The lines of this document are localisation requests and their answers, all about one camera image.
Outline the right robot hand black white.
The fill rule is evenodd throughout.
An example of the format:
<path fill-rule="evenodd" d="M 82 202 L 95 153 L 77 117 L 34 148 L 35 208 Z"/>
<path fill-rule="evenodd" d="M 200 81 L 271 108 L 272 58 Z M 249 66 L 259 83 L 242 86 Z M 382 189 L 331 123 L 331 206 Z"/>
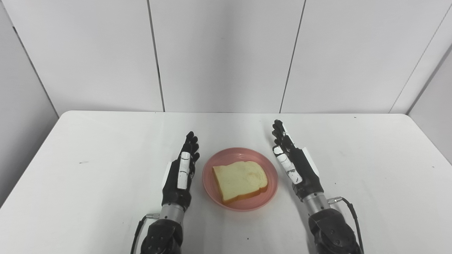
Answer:
<path fill-rule="evenodd" d="M 275 137 L 273 154 L 292 182 L 296 196 L 303 200 L 309 195 L 323 193 L 320 177 L 307 148 L 298 148 L 281 120 L 276 119 L 272 125 Z"/>

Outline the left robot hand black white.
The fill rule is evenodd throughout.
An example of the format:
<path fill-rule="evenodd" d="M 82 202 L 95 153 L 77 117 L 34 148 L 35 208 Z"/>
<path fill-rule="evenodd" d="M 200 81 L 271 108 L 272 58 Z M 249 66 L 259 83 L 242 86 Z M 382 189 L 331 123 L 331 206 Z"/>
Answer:
<path fill-rule="evenodd" d="M 198 152 L 198 137 L 190 131 L 186 135 L 178 158 L 171 163 L 165 185 L 162 189 L 162 205 L 176 204 L 187 211 L 191 204 L 192 196 L 190 188 L 196 171 L 196 162 L 200 154 Z"/>

